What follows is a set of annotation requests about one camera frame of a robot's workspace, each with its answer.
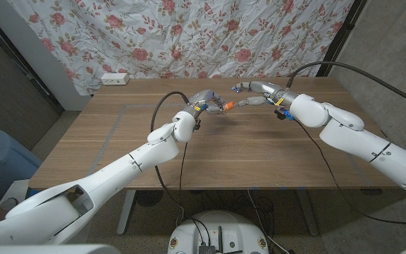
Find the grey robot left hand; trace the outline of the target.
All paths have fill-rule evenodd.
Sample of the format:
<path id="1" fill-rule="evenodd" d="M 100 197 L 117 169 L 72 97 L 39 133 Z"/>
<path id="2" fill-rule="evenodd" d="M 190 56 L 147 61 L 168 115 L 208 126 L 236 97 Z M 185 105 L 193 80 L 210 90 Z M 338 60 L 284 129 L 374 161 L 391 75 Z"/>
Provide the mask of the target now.
<path id="1" fill-rule="evenodd" d="M 213 90 L 203 90 L 189 99 L 183 111 L 190 113 L 196 119 L 202 112 L 211 115 L 225 114 L 223 98 Z"/>

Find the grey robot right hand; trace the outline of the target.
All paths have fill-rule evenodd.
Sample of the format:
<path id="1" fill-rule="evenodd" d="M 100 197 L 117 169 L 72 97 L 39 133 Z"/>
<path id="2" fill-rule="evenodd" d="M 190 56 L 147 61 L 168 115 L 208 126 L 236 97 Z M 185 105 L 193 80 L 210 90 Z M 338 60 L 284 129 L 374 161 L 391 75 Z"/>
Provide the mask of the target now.
<path id="1" fill-rule="evenodd" d="M 235 105 L 239 107 L 246 105 L 259 106 L 264 103 L 269 103 L 278 107 L 287 107 L 290 106 L 297 97 L 296 93 L 285 90 L 278 85 L 266 81 L 241 82 L 234 85 L 232 90 L 237 93 L 248 91 L 259 94 L 259 96 L 248 97 L 235 103 Z"/>

